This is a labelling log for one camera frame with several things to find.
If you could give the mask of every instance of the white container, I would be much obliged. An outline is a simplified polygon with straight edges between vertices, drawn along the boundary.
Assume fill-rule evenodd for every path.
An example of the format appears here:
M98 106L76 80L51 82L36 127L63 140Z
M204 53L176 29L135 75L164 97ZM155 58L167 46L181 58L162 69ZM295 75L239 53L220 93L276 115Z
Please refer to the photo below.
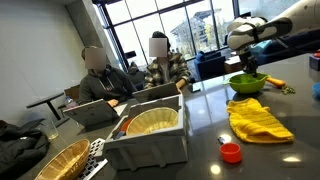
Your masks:
M159 129L147 135L137 134L113 139L127 119L157 107L169 107L176 110L178 125ZM186 162L188 154L184 111L182 95L132 106L129 115L122 118L107 137L103 148L104 157L115 170L131 169L135 171L139 167L154 165L165 167L171 163Z

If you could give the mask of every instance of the plaid shirt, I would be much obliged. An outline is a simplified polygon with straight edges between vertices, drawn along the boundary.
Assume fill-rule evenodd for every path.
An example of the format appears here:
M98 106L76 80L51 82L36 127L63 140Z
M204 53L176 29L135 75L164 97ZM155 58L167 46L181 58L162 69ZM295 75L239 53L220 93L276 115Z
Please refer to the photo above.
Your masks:
M182 54L173 53L169 55L169 81L177 83L181 79L189 82L190 71L188 70L187 62ZM162 68L155 59L147 66L144 89L149 89L155 86L164 84Z

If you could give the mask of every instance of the yellow cloth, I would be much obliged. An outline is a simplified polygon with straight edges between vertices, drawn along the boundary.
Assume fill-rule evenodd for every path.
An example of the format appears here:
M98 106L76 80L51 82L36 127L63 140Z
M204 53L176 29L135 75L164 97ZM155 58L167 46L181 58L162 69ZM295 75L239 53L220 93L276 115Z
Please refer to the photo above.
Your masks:
M243 101L230 101L230 126L235 134L246 142L284 143L292 142L294 135L289 132L269 111L269 107L248 98Z

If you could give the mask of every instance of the gray countertop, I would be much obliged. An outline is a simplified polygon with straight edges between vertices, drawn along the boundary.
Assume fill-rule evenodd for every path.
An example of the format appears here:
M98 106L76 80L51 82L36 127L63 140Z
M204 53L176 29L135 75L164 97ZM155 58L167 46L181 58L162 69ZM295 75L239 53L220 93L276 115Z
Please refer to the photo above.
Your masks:
M285 80L296 89L296 94L283 95L281 90L266 83L260 93L251 96L236 94L223 82L235 74L197 83L201 91L191 94L184 89L186 112L189 119L189 160L169 164L165 168L140 168L114 171L107 164L94 179L153 179L153 180L320 180L320 102L312 96L312 84L320 81L320 73L309 68L309 56L301 55L288 60L260 66L258 72ZM229 125L226 112L229 100L254 97L295 136L293 143L253 144L238 139ZM73 120L58 128L60 135L52 142L47 156L20 179L33 179L58 152L71 143L87 138L93 141L106 138L116 125L84 132ZM242 149L243 160L231 165L223 162L217 137L229 135ZM294 158L295 162L284 161Z

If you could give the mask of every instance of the laptop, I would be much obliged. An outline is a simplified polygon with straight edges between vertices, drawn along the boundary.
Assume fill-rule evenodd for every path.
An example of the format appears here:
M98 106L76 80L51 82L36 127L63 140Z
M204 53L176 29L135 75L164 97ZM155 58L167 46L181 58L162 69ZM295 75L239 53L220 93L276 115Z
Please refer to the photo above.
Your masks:
M178 94L180 93L177 89L176 83L174 82L132 93L133 97L135 97L139 103L175 96Z
M63 113L85 127L119 118L117 111L103 99L64 110Z

